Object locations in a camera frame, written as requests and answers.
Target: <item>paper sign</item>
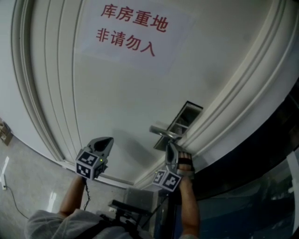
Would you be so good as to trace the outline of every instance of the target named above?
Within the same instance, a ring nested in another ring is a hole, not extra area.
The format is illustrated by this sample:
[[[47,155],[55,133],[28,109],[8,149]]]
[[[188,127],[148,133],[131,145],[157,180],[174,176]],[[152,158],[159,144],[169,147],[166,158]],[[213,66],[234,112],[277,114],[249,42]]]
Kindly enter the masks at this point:
[[[88,0],[76,51],[165,74],[193,23],[188,15],[149,0]]]

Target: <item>strap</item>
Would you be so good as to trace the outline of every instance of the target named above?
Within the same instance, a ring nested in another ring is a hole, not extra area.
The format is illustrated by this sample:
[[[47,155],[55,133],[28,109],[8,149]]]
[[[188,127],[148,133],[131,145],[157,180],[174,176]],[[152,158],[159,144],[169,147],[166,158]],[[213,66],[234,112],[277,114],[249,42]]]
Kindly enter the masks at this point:
[[[194,171],[193,170],[192,171],[184,171],[184,170],[178,169],[177,174],[180,176],[192,177],[192,176],[194,176]]]
[[[187,158],[178,158],[178,164],[188,164],[193,166],[193,161]]]
[[[87,229],[85,232],[82,232],[75,239],[92,239],[96,235],[98,235],[102,230],[104,230],[110,226],[111,226],[111,223],[109,223],[105,220],[101,220],[97,225],[94,225],[93,227]]]
[[[111,226],[121,226],[125,229],[126,232],[129,232],[130,236],[133,239],[142,239],[139,236],[138,230],[135,228],[135,225],[133,225],[131,222],[126,221],[125,223],[122,223],[120,221],[110,221],[109,218],[105,215],[101,215],[103,220],[101,220],[97,225],[94,225],[93,227],[87,229],[85,232],[82,232],[79,236],[77,236],[75,239],[92,239],[96,235],[98,235],[101,231],[104,229],[111,227]]]

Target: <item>floor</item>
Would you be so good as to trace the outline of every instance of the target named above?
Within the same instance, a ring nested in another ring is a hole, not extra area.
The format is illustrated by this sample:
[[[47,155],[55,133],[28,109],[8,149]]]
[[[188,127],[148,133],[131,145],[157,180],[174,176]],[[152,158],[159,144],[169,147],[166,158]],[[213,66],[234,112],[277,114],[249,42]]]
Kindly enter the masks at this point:
[[[6,157],[6,184],[13,190],[19,210],[30,217],[36,210],[57,212],[75,174],[45,159],[17,138],[9,147],[0,142],[0,172]],[[124,190],[100,182],[88,184],[91,201],[87,211],[107,211],[112,199],[123,201]],[[82,206],[87,201],[84,193]],[[0,189],[0,239],[24,238],[27,219],[15,208],[11,192]]]

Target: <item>cable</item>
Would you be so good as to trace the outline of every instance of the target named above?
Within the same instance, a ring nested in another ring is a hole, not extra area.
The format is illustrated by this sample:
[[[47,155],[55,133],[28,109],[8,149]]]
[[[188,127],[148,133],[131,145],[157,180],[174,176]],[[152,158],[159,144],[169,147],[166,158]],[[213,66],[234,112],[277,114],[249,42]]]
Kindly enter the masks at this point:
[[[160,202],[160,204],[155,208],[155,210],[152,212],[152,214],[150,215],[150,217],[146,220],[146,222],[142,225],[141,228],[144,228],[145,225],[150,221],[151,217],[158,211],[158,209],[162,206],[162,204],[164,203],[164,201],[168,198],[169,194],[167,194]]]
[[[11,188],[10,187],[8,187],[8,186],[4,186],[5,188],[7,188],[7,189],[9,189],[10,190],[10,192],[11,192],[11,195],[13,196],[13,199],[14,199],[14,193],[13,193],[13,191],[11,190]],[[15,205],[15,207],[16,207],[16,209],[18,210],[18,212],[23,216],[23,217],[25,217],[25,218],[27,218],[27,219],[29,219],[28,217],[26,217],[23,213],[21,213],[20,212],[20,210],[18,209],[18,207],[17,207],[17,204],[15,203],[15,199],[14,199],[14,205]]]
[[[88,186],[87,186],[87,182],[86,182],[85,178],[83,179],[83,182],[85,184],[85,191],[87,192],[87,198],[88,198],[86,204],[84,205],[84,210],[86,210],[86,207],[87,207],[87,205],[88,205],[88,203],[90,202],[91,199],[90,199],[90,196],[89,196],[89,190],[88,190]]]

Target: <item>black strap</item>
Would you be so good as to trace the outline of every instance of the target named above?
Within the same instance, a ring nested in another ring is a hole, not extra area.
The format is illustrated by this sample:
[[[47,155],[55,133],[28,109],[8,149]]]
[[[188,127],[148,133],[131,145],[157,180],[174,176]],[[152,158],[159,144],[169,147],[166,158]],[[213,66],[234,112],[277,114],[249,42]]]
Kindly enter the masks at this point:
[[[187,159],[187,158],[179,158],[178,159],[178,164],[188,164],[193,166],[193,162],[191,159]]]
[[[105,220],[101,220],[97,225],[88,228],[85,232],[82,232],[75,239],[92,239],[107,227],[111,227],[111,223]]]
[[[127,221],[127,223],[125,224],[116,220],[110,221],[109,218],[105,215],[101,215],[101,217],[103,218],[103,220],[101,220],[97,225],[94,225],[93,227],[87,229],[85,232],[82,232],[75,239],[92,239],[101,231],[111,226],[121,226],[126,230],[126,232],[129,232],[130,236],[133,239],[142,239],[139,236],[139,232],[135,228],[135,225],[133,225],[131,222]]]

